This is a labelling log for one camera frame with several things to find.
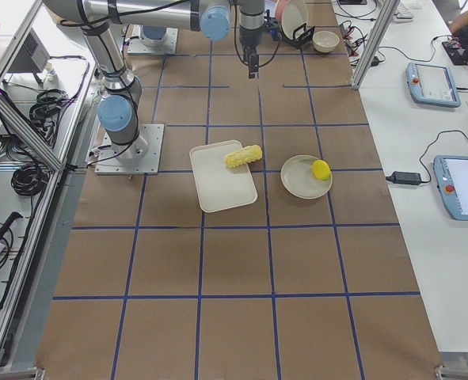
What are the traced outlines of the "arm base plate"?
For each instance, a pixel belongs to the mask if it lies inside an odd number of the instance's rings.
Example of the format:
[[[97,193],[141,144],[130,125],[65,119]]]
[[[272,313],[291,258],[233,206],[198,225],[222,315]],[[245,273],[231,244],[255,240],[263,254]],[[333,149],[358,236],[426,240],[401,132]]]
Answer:
[[[139,137],[130,146],[112,144],[105,132],[102,142],[108,148],[99,153],[94,172],[98,175],[157,174],[164,130],[162,123],[140,124]]]
[[[129,55],[175,55],[177,28],[136,25],[128,40]]]

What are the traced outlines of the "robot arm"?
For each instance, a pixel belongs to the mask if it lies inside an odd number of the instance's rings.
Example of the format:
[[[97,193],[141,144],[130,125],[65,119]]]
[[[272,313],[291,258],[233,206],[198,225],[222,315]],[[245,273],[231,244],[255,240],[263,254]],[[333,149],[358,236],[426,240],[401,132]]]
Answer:
[[[146,46],[158,46],[166,41],[167,28],[154,26],[141,26],[139,38]]]
[[[264,31],[262,1],[46,1],[63,27],[79,28],[104,76],[107,98],[97,116],[107,132],[114,157],[130,159],[145,154],[148,144],[140,135],[139,79],[127,68],[111,25],[187,29],[209,40],[226,37],[230,13],[237,10],[242,46],[241,61],[253,78],[258,72],[257,46]]]

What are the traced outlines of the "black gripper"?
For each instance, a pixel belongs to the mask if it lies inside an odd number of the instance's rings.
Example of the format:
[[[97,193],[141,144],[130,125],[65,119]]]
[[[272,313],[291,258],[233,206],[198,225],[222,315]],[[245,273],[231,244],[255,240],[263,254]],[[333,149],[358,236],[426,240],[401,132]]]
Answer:
[[[257,47],[261,43],[262,27],[251,29],[241,25],[239,32],[239,40],[242,46],[242,60],[248,65],[249,79],[254,79],[259,69]]]

